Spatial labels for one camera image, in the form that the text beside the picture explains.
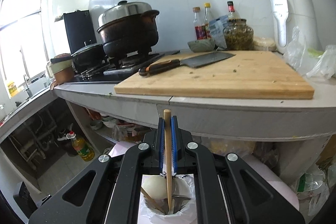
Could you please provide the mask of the wooden cutting board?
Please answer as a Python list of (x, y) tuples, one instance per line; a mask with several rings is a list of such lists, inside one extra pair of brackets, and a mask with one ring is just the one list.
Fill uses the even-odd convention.
[(202, 68), (178, 67), (156, 76), (134, 74), (117, 84), (118, 94), (237, 99), (311, 100), (314, 88), (270, 51), (234, 51)]

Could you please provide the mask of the large black stock pot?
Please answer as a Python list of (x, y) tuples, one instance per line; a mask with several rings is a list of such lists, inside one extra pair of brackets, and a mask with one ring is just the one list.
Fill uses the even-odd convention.
[(98, 17), (97, 33), (105, 54), (120, 58), (137, 52), (147, 55), (159, 40), (158, 10), (146, 2), (120, 1)]

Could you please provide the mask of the large steel spoon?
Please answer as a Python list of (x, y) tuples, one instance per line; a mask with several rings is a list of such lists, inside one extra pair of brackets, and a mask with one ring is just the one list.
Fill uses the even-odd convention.
[(191, 198), (187, 196), (181, 196), (181, 195), (173, 195), (172, 196), (172, 209), (169, 209), (168, 214), (174, 214), (180, 211), (185, 204), (187, 204), (191, 200)]

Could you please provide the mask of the red cap sauce bottle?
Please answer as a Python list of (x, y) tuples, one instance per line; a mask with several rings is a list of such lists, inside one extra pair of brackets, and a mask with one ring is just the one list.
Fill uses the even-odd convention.
[(228, 1), (227, 2), (228, 5), (228, 19), (236, 19), (237, 18), (237, 14), (234, 8), (234, 3), (232, 1)]

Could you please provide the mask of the glass pickle jar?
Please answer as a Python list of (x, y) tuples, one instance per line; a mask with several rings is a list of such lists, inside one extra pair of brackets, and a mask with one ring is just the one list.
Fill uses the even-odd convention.
[(253, 50), (254, 31), (247, 25), (245, 19), (230, 19), (223, 29), (226, 50), (250, 51)]

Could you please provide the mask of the white rice cooker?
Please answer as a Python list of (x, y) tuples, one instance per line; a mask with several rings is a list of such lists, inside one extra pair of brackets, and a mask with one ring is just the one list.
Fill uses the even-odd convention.
[(270, 3), (278, 52), (285, 52), (295, 27), (309, 48), (321, 49), (312, 0), (270, 0)]

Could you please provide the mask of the clear plastic bags on counter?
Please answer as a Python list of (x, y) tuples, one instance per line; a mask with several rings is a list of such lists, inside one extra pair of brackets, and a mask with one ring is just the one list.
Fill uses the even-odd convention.
[(283, 56), (286, 63), (302, 76), (326, 80), (335, 78), (335, 45), (326, 46), (324, 51), (310, 48), (297, 26), (293, 28), (291, 41)]

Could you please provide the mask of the stack of bowls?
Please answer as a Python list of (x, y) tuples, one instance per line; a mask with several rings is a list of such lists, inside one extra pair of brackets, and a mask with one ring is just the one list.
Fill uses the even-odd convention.
[(107, 128), (113, 128), (113, 126), (117, 122), (115, 118), (109, 115), (101, 115), (100, 113), (97, 112), (92, 112), (89, 115), (91, 118), (90, 127), (94, 130), (99, 130), (104, 126)]

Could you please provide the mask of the cooking oil bottle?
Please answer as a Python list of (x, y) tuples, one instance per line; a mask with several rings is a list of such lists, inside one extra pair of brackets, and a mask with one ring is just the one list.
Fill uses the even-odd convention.
[(86, 140), (70, 131), (67, 134), (67, 139), (69, 139), (72, 143), (72, 147), (75, 149), (77, 154), (84, 160), (84, 161), (91, 161), (95, 156), (94, 150), (87, 144)]

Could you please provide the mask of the crossing wooden chopstick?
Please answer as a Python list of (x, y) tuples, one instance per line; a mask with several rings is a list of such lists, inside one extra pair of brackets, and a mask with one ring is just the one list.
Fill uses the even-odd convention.
[(166, 214), (163, 208), (161, 208), (159, 204), (154, 199), (152, 199), (151, 196), (148, 195), (148, 193), (143, 189), (143, 187), (141, 187), (141, 193), (147, 199), (148, 203), (151, 204), (151, 206), (159, 210), (161, 213)]

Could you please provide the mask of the yellowish plastic bag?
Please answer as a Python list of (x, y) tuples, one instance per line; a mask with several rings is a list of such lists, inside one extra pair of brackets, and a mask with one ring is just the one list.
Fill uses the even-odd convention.
[(235, 153), (240, 157), (250, 155), (253, 153), (256, 142), (230, 140), (222, 138), (206, 138), (201, 137), (202, 145), (206, 146), (212, 153), (225, 156), (229, 153)]

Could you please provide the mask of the brown enamel pot stack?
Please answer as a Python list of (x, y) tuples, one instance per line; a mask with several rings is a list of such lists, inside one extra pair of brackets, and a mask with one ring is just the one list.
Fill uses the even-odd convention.
[(69, 53), (59, 54), (47, 63), (46, 73), (50, 79), (54, 78), (57, 85), (61, 85), (74, 78), (72, 63), (72, 56)]

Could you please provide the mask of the black wok pan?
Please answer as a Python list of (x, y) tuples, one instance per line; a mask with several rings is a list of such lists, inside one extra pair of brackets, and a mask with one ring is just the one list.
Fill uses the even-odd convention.
[(85, 46), (70, 55), (72, 56), (72, 65), (76, 73), (82, 73), (87, 69), (101, 65), (102, 61), (106, 59), (103, 46), (99, 43)]

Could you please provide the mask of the grey ceramic bowl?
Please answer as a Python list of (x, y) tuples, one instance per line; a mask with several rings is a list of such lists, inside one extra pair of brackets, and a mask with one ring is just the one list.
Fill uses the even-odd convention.
[(199, 39), (187, 43), (189, 49), (193, 53), (210, 52), (215, 49), (215, 41), (213, 39)]

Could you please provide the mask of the cream plastic ladle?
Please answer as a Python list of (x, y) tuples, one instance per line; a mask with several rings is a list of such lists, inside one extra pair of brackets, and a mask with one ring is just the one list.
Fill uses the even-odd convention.
[(167, 198), (167, 182), (163, 176), (148, 176), (142, 183), (142, 188), (154, 200)]

